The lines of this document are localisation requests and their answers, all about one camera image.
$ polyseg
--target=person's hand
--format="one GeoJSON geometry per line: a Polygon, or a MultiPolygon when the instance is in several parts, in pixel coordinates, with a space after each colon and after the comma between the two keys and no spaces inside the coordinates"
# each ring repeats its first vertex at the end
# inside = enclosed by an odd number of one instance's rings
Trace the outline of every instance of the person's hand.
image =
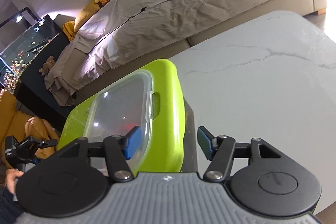
{"type": "Polygon", "coordinates": [[[18,171],[15,169],[8,169],[6,171],[6,186],[8,191],[10,191],[12,194],[15,194],[15,180],[21,177],[23,174],[24,173],[22,171],[18,171]]]}

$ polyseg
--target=bright window light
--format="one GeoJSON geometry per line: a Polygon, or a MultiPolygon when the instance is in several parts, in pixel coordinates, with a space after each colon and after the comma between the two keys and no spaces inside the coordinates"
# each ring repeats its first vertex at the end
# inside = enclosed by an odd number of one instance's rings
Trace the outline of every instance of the bright window light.
{"type": "Polygon", "coordinates": [[[22,18],[23,18],[23,16],[22,15],[20,15],[20,16],[17,16],[16,17],[16,22],[18,23],[18,22],[20,22],[20,20],[22,20],[22,18]]]}

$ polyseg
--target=gray gripper base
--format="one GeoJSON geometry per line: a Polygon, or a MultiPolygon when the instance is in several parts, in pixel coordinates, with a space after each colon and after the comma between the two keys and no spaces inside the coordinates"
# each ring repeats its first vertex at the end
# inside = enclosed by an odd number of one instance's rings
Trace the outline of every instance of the gray gripper base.
{"type": "Polygon", "coordinates": [[[196,173],[139,173],[114,184],[105,199],[87,212],[63,219],[23,214],[19,224],[318,224],[312,215],[269,219],[234,203],[224,187],[196,173]]]}

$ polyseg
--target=green plastic box lid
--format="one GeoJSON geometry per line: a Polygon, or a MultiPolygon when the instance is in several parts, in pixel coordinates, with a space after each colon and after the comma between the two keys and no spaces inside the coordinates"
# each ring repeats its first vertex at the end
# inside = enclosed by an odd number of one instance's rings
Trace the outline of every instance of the green plastic box lid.
{"type": "MultiPolygon", "coordinates": [[[[100,142],[126,135],[134,126],[142,142],[128,165],[134,173],[179,172],[183,163],[184,99],[174,64],[155,60],[109,85],[75,107],[66,120],[58,149],[85,136],[100,142]]],[[[106,173],[105,161],[91,165],[106,173]]]]}

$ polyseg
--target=aquarium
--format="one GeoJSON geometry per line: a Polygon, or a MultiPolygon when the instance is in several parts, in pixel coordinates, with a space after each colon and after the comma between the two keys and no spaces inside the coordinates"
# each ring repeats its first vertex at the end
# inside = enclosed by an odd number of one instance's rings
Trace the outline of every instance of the aquarium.
{"type": "Polygon", "coordinates": [[[12,93],[18,80],[34,58],[59,33],[59,27],[46,16],[25,30],[0,53],[0,82],[12,93]]]}

